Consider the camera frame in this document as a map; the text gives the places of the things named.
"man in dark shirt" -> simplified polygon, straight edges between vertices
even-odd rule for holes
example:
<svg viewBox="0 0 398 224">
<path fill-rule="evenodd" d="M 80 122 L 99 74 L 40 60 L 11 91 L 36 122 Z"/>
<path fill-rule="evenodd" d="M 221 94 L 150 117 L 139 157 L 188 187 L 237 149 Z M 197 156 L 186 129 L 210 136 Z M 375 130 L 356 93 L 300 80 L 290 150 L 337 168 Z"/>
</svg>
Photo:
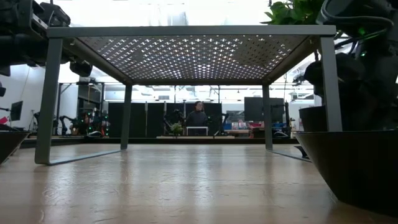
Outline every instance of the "man in dark shirt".
<svg viewBox="0 0 398 224">
<path fill-rule="evenodd" d="M 187 117 L 187 127 L 204 127 L 207 126 L 207 115 L 203 112 L 203 103 L 196 101 L 194 111 Z M 206 135 L 205 129 L 189 130 L 188 135 Z"/>
</svg>

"small plant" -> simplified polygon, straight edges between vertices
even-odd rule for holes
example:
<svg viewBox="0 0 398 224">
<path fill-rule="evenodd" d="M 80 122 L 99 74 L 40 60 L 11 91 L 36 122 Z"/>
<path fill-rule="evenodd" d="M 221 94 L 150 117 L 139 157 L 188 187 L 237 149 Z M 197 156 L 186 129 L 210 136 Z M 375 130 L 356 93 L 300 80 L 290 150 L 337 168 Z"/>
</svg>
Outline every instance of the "small plant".
<svg viewBox="0 0 398 224">
<path fill-rule="evenodd" d="M 289 0 L 289 3 L 275 2 L 270 7 L 272 13 L 265 12 L 271 19 L 261 24 L 270 25 L 314 25 L 321 10 L 323 0 Z"/>
<path fill-rule="evenodd" d="M 171 125 L 170 130 L 175 136 L 178 136 L 182 132 L 182 125 L 180 123 L 175 123 Z"/>
</svg>

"perforated metal tabletop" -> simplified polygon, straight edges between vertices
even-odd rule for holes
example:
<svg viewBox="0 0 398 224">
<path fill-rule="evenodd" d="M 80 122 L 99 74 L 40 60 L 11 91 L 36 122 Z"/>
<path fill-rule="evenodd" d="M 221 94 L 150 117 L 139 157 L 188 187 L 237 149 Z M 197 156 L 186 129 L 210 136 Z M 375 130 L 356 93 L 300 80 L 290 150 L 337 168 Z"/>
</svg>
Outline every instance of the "perforated metal tabletop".
<svg viewBox="0 0 398 224">
<path fill-rule="evenodd" d="M 312 53 L 319 35 L 335 33 L 330 26 L 297 27 L 72 27 L 50 28 L 49 37 L 79 37 L 102 61 L 85 59 L 110 64 L 119 73 L 108 75 L 123 83 L 262 85 Z"/>
</svg>

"metal table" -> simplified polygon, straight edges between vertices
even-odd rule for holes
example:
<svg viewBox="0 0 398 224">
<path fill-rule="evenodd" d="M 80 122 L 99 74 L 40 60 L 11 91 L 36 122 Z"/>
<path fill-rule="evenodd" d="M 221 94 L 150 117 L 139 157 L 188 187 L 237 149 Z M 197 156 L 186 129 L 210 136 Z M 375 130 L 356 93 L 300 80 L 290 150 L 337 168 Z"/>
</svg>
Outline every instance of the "metal table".
<svg viewBox="0 0 398 224">
<path fill-rule="evenodd" d="M 342 131 L 335 26 L 50 27 L 35 162 L 54 165 L 127 149 L 133 85 L 262 85 L 266 149 L 272 150 L 269 85 L 321 48 L 329 131 Z M 121 149 L 51 161 L 62 50 L 126 86 Z"/>
</svg>

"wooden table surface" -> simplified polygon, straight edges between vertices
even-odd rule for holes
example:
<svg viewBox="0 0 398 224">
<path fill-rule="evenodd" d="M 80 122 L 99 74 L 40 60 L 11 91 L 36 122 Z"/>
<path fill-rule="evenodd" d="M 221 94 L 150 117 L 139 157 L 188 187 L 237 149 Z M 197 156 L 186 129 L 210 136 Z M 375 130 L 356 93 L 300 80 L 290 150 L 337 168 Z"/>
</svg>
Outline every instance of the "wooden table surface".
<svg viewBox="0 0 398 224">
<path fill-rule="evenodd" d="M 54 158 L 117 149 L 53 147 Z M 275 145 L 275 149 L 292 146 Z M 398 223 L 334 198 L 313 164 L 263 145 L 129 145 L 46 167 L 21 149 L 0 167 L 0 223 Z"/>
</svg>

